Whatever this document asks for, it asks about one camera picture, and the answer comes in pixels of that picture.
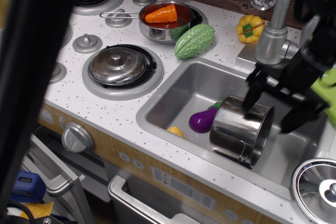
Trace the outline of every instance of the stainless steel sink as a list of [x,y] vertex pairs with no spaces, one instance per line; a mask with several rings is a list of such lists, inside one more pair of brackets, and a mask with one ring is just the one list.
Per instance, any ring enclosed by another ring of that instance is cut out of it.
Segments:
[[[322,115],[290,134],[279,134],[279,122],[291,109],[263,94],[259,103],[275,106],[275,119],[264,151],[253,169],[216,153],[210,147],[209,133],[195,133],[188,125],[196,112],[206,110],[229,95],[244,98],[247,74],[204,58],[184,60],[137,113],[144,130],[176,144],[216,165],[241,176],[281,197],[293,200],[290,181],[295,168],[313,157],[327,157],[335,131]],[[179,127],[185,138],[168,132]]]

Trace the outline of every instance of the oven door handle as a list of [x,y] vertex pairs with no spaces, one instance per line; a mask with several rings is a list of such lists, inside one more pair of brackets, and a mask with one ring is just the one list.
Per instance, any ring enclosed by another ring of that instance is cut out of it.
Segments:
[[47,178],[47,176],[27,156],[24,156],[21,167],[26,172],[38,174],[46,184],[48,195],[52,197],[60,197],[71,189],[70,182],[67,181],[62,174],[59,174],[53,179]]
[[115,175],[115,177],[109,183],[108,191],[112,199],[117,200],[124,206],[128,207],[138,215],[142,216],[150,223],[153,224],[200,224],[194,219],[185,214],[176,214],[172,219],[155,211],[151,207],[145,205],[141,201],[135,199],[131,195],[122,190],[126,183],[126,179]]

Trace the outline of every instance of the speckled white countertop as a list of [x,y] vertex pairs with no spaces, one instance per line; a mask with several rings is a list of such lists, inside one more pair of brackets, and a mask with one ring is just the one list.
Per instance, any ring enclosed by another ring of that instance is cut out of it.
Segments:
[[[244,46],[236,36],[236,25],[243,16],[242,14],[190,0],[170,1],[183,2],[200,9],[206,15],[208,23],[215,28],[213,44],[199,57],[248,72],[235,66],[236,56]],[[126,12],[139,12],[142,7],[134,5],[132,0],[124,0],[119,8],[123,8]],[[296,202],[274,195],[195,154],[142,130],[136,123],[135,115],[158,87],[149,94],[129,101],[105,100],[90,93],[82,82],[81,73],[85,61],[92,54],[75,52],[72,43],[77,37],[87,33],[99,36],[102,39],[103,48],[116,44],[134,44],[149,48],[160,57],[163,63],[164,76],[161,84],[181,63],[181,60],[174,55],[174,46],[156,44],[144,38],[139,31],[137,20],[133,20],[125,28],[115,29],[108,27],[105,20],[98,15],[78,16],[72,14],[69,23],[73,32],[72,39],[61,49],[57,60],[67,68],[68,72],[62,81],[49,85],[45,95],[47,104],[281,223],[309,222]],[[288,32],[288,39],[299,42],[300,30],[289,28]]]

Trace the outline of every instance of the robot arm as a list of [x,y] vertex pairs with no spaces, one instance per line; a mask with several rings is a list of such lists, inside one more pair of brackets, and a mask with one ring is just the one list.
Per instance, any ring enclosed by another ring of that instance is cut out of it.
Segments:
[[[297,19],[304,20],[301,13],[298,15],[298,10],[302,10],[304,3],[308,6],[309,16],[317,14],[321,17],[312,39],[291,60],[285,59],[276,65],[257,63],[255,70],[247,78],[250,89],[243,104],[247,111],[263,92],[293,107],[281,121],[282,133],[290,133],[316,119],[328,107],[310,87],[336,62],[336,1],[296,0]],[[278,83],[270,85],[267,82],[269,77],[273,77]],[[299,94],[301,98],[294,97],[294,94]]]

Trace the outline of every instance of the orange carrot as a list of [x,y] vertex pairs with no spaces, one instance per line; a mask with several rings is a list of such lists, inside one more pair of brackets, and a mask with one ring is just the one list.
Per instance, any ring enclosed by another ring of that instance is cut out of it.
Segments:
[[168,23],[177,21],[177,13],[175,5],[162,7],[145,16],[147,23]]

